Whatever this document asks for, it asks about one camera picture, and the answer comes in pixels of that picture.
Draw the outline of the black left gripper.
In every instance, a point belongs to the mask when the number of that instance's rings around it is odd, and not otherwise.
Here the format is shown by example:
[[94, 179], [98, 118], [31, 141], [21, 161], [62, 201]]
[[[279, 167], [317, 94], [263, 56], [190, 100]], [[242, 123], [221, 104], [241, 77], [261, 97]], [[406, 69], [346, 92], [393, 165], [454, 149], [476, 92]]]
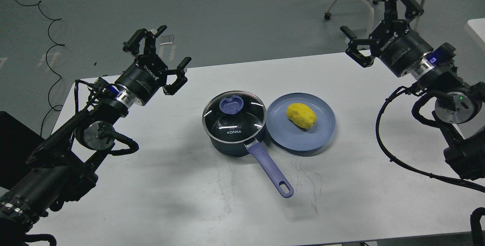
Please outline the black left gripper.
[[[167, 25], [161, 25], [153, 33], [151, 30], [142, 28], [137, 30], [128, 41], [123, 42], [123, 52], [130, 53], [136, 58], [132, 65], [118, 77], [115, 85], [134, 95], [135, 104], [140, 106], [146, 105], [160, 87], [165, 95], [173, 96], [188, 82], [185, 69], [192, 61], [191, 57], [185, 57], [177, 68], [168, 70], [168, 66], [156, 55], [156, 39], [166, 29]], [[140, 53], [142, 40], [144, 40], [144, 48], [143, 53]], [[166, 84], [169, 75], [176, 75], [172, 84]]]

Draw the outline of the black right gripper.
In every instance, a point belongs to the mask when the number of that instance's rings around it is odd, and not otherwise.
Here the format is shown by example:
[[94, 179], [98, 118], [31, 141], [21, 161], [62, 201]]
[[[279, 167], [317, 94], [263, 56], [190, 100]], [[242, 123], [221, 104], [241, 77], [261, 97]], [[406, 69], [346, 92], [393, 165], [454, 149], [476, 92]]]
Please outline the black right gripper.
[[[385, 3], [383, 21], [369, 34], [369, 39], [357, 38], [346, 25], [340, 27], [349, 39], [345, 53], [363, 68], [371, 67], [378, 57], [395, 76], [402, 77], [433, 51], [430, 44], [407, 23], [423, 15], [424, 9], [416, 0], [381, 1]], [[398, 20], [397, 2], [405, 6], [407, 22]], [[364, 56], [358, 49], [361, 45], [368, 45], [372, 55]]]

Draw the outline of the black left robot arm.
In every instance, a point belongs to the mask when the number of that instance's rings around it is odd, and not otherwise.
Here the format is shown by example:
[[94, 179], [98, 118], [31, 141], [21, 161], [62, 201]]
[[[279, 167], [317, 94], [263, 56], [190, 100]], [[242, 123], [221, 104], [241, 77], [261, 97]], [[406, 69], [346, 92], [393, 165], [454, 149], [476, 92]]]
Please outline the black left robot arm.
[[144, 106], [160, 89], [174, 95], [188, 79], [185, 57], [175, 69], [156, 53], [156, 39], [167, 29], [137, 30], [124, 42], [123, 51], [133, 63], [113, 83], [99, 77], [88, 84], [86, 106], [40, 143], [26, 159], [29, 173], [1, 197], [1, 245], [26, 246], [35, 241], [57, 244], [50, 234], [29, 234], [48, 210], [79, 201], [96, 186], [97, 168], [107, 156], [133, 154], [139, 145], [116, 132], [114, 124], [128, 115], [134, 104]]

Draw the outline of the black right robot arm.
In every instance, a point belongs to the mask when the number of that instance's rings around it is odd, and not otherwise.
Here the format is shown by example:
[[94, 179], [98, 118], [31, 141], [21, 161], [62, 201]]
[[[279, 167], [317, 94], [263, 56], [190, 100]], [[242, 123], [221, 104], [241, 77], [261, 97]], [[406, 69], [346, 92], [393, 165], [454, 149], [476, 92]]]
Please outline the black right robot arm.
[[[423, 8], [415, 0], [380, 1], [385, 4], [383, 20], [367, 39], [357, 38], [347, 26], [342, 26], [341, 31], [349, 39], [346, 54], [361, 67], [369, 67], [379, 58], [395, 76], [411, 74], [416, 80], [410, 87], [397, 88], [381, 107], [375, 124], [381, 150], [391, 162], [407, 170], [484, 192], [484, 187], [475, 183], [485, 175], [484, 129], [464, 138], [455, 128], [456, 124], [473, 120], [480, 112], [484, 105], [484, 83], [469, 85], [457, 75], [452, 45], [443, 43], [433, 49], [411, 29], [410, 22], [423, 14]], [[403, 93], [419, 97], [412, 107], [412, 116], [441, 131], [448, 145], [443, 151], [445, 162], [458, 175], [457, 179], [411, 167], [384, 146], [379, 132], [381, 117], [387, 106]]]

